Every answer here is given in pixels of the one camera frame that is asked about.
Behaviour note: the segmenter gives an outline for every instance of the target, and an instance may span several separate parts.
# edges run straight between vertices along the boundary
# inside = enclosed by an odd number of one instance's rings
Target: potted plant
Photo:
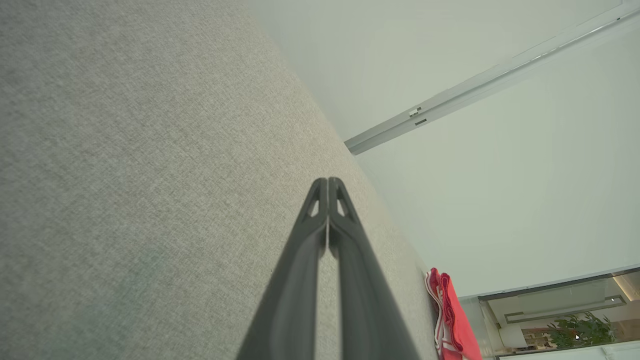
[[[587,345],[606,344],[616,341],[611,322],[605,316],[604,320],[594,314],[586,312],[585,319],[575,315],[557,319],[557,325],[548,325],[551,340],[558,348],[581,347]]]

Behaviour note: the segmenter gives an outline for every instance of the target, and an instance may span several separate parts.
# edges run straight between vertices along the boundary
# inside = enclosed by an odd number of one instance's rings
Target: white wall
[[[640,31],[356,157],[459,296],[640,263]]]

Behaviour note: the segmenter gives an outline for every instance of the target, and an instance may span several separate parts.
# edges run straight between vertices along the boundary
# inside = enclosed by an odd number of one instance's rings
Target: red cloth
[[[444,360],[482,360],[480,347],[460,306],[451,277],[432,268],[425,278],[427,291],[438,308],[436,349]]]

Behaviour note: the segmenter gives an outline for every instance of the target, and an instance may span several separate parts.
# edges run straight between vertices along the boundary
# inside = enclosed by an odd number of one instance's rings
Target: gray upholstery
[[[0,358],[231,359],[317,177],[351,194],[419,352],[413,252],[233,0],[0,2]],[[339,354],[321,262],[317,358]]]

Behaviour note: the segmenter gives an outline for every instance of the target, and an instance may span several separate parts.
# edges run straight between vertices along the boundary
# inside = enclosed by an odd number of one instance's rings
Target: green plant
[[[558,348],[581,347],[612,343],[616,340],[611,328],[611,322],[605,316],[602,321],[592,313],[584,313],[585,319],[575,315],[557,319],[557,325],[548,325],[548,333],[551,341]]]

